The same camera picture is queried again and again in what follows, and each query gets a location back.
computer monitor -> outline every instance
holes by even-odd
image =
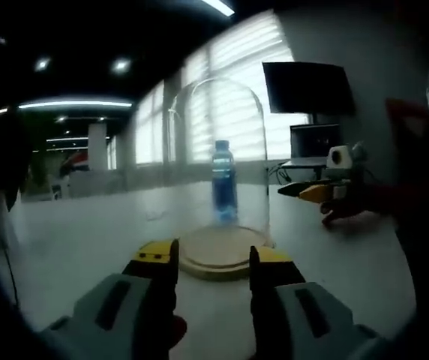
[[[262,66],[272,113],[354,114],[350,84],[342,67],[310,62]]]
[[[291,126],[291,158],[328,156],[333,146],[343,145],[339,124]]]

black monitor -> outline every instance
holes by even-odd
[[[272,113],[331,116],[355,112],[344,69],[310,62],[263,63]]]

wall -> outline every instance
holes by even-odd
[[[356,6],[299,7],[278,14],[296,61],[343,66],[357,113],[341,120],[345,140],[364,140],[368,168],[396,179],[395,147],[385,99],[426,104],[428,59],[416,36],[387,16]]]

ceiling light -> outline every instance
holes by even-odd
[[[230,17],[231,15],[233,15],[235,13],[231,7],[224,4],[220,0],[201,0],[201,1],[212,6],[213,8],[218,10],[223,15],[226,15],[227,17]]]
[[[62,152],[63,150],[85,150],[88,146],[79,146],[75,148],[48,148],[48,152]]]
[[[126,58],[119,58],[113,63],[111,70],[117,74],[124,74],[130,70],[130,66],[131,60],[128,60]]]
[[[19,105],[19,109],[32,109],[35,107],[131,107],[131,103],[121,103],[116,101],[92,101],[92,100],[67,100],[67,101],[47,101],[43,103],[25,103]]]
[[[78,141],[78,140],[87,140],[88,137],[87,136],[83,136],[83,137],[57,137],[55,139],[48,139],[46,142],[47,143],[55,143],[57,141]]]
[[[43,71],[48,67],[48,64],[50,63],[50,58],[40,58],[36,65],[34,66],[35,71]]]

white pillar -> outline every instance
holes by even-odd
[[[108,170],[107,125],[90,124],[88,128],[88,165],[90,170]]]

